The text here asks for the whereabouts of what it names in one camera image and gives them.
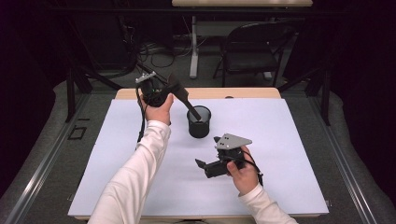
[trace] person's left hand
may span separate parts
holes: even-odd
[[[174,102],[174,95],[172,93],[167,95],[165,102],[160,107],[146,105],[145,101],[143,100],[143,95],[140,95],[140,100],[143,109],[146,108],[146,120],[158,120],[162,123],[170,125],[170,109]]]

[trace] table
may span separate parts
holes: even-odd
[[[249,1],[234,1],[234,0],[172,0],[174,7],[311,7],[312,0],[249,0]],[[206,28],[201,31],[198,30],[199,23],[195,16],[192,16],[191,35],[192,35],[192,56],[191,56],[191,70],[190,78],[197,78],[198,69],[198,35],[227,35],[233,28],[238,25],[243,25],[241,22],[222,22],[222,27],[219,22],[215,21],[210,25],[204,22],[202,25]]]
[[[143,219],[248,216],[249,212],[237,201],[237,190],[230,177],[207,179],[194,161],[194,158],[207,162],[217,159],[212,135],[223,135],[224,130],[251,137],[253,144],[249,148],[264,171],[265,188],[291,216],[319,216],[329,212],[289,109],[277,89],[191,88],[187,91],[193,105],[211,109],[211,133],[203,139],[190,137],[185,117],[187,108],[179,100],[174,101],[172,135],[177,137],[169,140]],[[69,216],[88,219],[105,184],[133,153],[135,139],[131,135],[135,133],[137,137],[141,122],[136,100],[129,100],[134,98],[134,90],[120,90],[113,100]],[[251,122],[252,117],[263,120],[264,126]]]

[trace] human arm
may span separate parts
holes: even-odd
[[[161,107],[146,106],[148,127],[136,151],[107,183],[89,223],[138,223],[170,136],[170,94]]]
[[[248,148],[242,147],[242,150],[245,152],[245,160],[253,162]],[[259,184],[257,171],[252,165],[246,163],[244,168],[238,170],[235,163],[230,161],[227,169],[239,190],[239,200],[248,208],[257,223],[297,223],[269,197]]]

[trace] white sleeve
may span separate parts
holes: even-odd
[[[247,206],[258,224],[297,223],[294,218],[282,211],[260,184],[248,194],[240,196],[239,200]]]
[[[168,125],[150,120],[131,158],[107,183],[89,223],[138,223],[149,187],[163,161]]]

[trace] gray carpet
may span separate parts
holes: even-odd
[[[202,45],[200,48],[200,61],[198,78],[190,79],[190,56],[177,57],[168,67],[156,68],[150,62],[150,58],[145,64],[154,68],[158,73],[167,75],[174,73],[178,76],[185,87],[220,87],[220,78],[213,79],[213,71],[219,61],[219,56],[210,45]],[[157,65],[168,65],[173,58],[158,54],[153,60]],[[137,73],[124,77],[114,78],[115,82],[124,87],[134,86],[134,79]],[[261,76],[254,77],[230,77],[227,79],[227,86],[268,86],[269,81]],[[92,80],[94,92],[88,96],[80,95],[81,101],[85,99],[76,119],[70,124],[74,127],[85,127],[86,132],[80,140],[65,139],[59,146],[59,153],[54,157],[54,163],[50,166],[49,172],[44,176],[42,186],[33,195],[30,204],[21,207],[23,191],[28,186],[29,181],[36,174],[36,169],[40,167],[43,159],[48,155],[49,150],[54,147],[62,132],[64,120],[66,118],[66,98],[65,85],[62,83],[55,91],[57,102],[52,111],[51,117],[40,135],[32,153],[29,155],[19,175],[0,201],[1,223],[8,223],[10,220],[18,220],[20,223],[84,223],[67,216],[68,208],[73,195],[78,187],[87,160],[90,156],[92,146],[97,134],[100,131],[111,99],[115,92],[106,85]],[[323,192],[325,200],[332,204],[330,214],[317,218],[297,218],[300,223],[367,223],[362,218],[357,209],[350,188],[346,185],[345,178],[340,173],[334,153],[332,151],[331,139],[323,128],[322,121],[318,118],[316,107],[317,98],[306,98],[302,92],[304,83],[282,93],[282,97],[287,100],[290,112],[296,123],[299,134],[302,138],[306,153],[311,161],[315,175]],[[342,149],[348,165],[356,177],[364,199],[367,200],[372,210],[375,222],[370,223],[396,223],[396,212],[388,197],[377,187],[369,172],[361,162],[353,146],[350,144],[342,113],[342,101],[334,94],[330,100],[330,121],[331,131]]]

